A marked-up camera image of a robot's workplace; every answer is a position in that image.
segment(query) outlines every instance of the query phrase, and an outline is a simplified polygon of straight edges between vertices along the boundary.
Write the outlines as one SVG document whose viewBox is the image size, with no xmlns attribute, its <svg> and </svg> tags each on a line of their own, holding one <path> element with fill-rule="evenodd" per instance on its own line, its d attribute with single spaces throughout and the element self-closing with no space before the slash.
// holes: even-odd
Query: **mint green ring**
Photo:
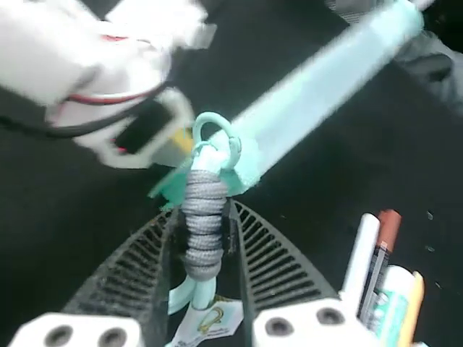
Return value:
<svg viewBox="0 0 463 347">
<path fill-rule="evenodd" d="M 232 170 L 238 163 L 239 157 L 241 157 L 241 140 L 238 134 L 233 129 L 233 126 L 220 114 L 215 112 L 203 112 L 201 113 L 193 125 L 193 141 L 196 145 L 201 145 L 203 139 L 201 138 L 201 129 L 206 123 L 217 124 L 229 137 L 230 156 L 227 161 L 222 165 L 225 170 Z"/>
</svg>

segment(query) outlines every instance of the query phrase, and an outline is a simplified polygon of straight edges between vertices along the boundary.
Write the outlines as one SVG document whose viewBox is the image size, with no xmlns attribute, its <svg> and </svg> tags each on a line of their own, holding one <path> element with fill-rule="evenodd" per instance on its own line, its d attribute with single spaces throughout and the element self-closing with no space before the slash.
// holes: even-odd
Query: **brown marker cap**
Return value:
<svg viewBox="0 0 463 347">
<path fill-rule="evenodd" d="M 386 210 L 381 211 L 378 219 L 380 221 L 380 228 L 376 244 L 380 246 L 382 242 L 386 242 L 388 245 L 387 250 L 389 253 L 392 253 L 402 217 L 394 210 Z"/>
</svg>

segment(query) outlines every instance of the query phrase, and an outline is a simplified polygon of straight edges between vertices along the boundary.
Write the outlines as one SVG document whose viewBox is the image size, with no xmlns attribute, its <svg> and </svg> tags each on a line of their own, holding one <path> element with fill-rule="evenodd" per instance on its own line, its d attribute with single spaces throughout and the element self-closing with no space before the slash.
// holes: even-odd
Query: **plastic loop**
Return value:
<svg viewBox="0 0 463 347">
<path fill-rule="evenodd" d="M 206 123 L 214 123 L 218 125 L 229 137 L 230 156 L 228 160 L 222 165 L 222 168 L 225 170 L 232 170 L 238 163 L 239 157 L 241 156 L 241 140 L 239 139 L 238 134 L 234 131 L 230 122 L 220 114 L 214 112 L 203 112 L 196 118 L 195 124 L 193 125 L 192 132 L 193 141 L 196 144 L 195 149 L 196 146 L 202 147 L 204 142 L 206 142 L 201 138 L 201 129 Z"/>
<path fill-rule="evenodd" d="M 169 315 L 177 313 L 188 305 L 193 298 L 195 286 L 196 282 L 187 276 L 182 284 L 169 291 Z"/>
<path fill-rule="evenodd" d="M 191 304 L 193 309 L 207 309 L 216 296 L 217 278 L 212 278 L 206 282 L 196 282 L 195 292 Z"/>
</svg>

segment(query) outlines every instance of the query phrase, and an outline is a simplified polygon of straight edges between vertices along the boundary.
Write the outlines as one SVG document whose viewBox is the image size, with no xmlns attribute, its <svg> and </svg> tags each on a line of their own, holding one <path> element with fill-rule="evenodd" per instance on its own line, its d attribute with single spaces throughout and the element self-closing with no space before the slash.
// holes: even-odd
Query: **black wire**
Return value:
<svg viewBox="0 0 463 347">
<path fill-rule="evenodd" d="M 26 124 L 21 121 L 16 121 L 8 116 L 0 116 L 0 124 L 9 130 L 23 132 L 24 134 L 36 135 L 47 138 L 55 139 L 70 139 L 73 137 L 79 137 L 90 134 L 106 128 L 111 124 L 114 124 L 122 119 L 126 119 L 129 116 L 134 116 L 145 108 L 150 107 L 150 102 L 154 97 L 163 91 L 167 86 L 167 82 L 159 85 L 155 90 L 146 95 L 145 100 L 137 103 L 136 105 L 130 106 L 129 108 L 120 111 L 113 116 L 106 117 L 105 119 L 99 119 L 97 121 L 89 121 L 85 124 L 72 125 L 68 127 L 38 127 L 32 124 Z"/>
</svg>

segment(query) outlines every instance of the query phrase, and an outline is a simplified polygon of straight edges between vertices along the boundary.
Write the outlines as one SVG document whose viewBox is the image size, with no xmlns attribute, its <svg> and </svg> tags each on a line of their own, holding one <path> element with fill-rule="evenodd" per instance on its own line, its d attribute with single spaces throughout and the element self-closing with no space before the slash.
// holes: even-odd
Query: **dark cloth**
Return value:
<svg viewBox="0 0 463 347">
<path fill-rule="evenodd" d="M 99 15 L 112 6 L 99 0 L 88 4 Z M 308 0 L 228 1 L 214 21 L 213 45 L 194 54 L 178 86 L 197 112 L 228 118 L 347 26 L 322 1 Z M 41 116 L 9 95 L 1 103 L 5 112 L 22 118 Z M 417 339 L 431 347 L 457 346 L 463 338 L 462 127 L 391 64 L 239 200 L 287 235 L 336 289 L 361 214 L 397 209 L 403 223 L 391 262 L 420 271 L 426 284 Z M 163 169 L 106 168 L 70 141 L 4 129 L 0 164 L 6 342 L 20 323 L 59 310 L 96 266 L 156 213 L 145 196 Z M 225 295 L 225 288 L 236 285 L 226 279 L 222 275 L 219 281 Z"/>
</svg>

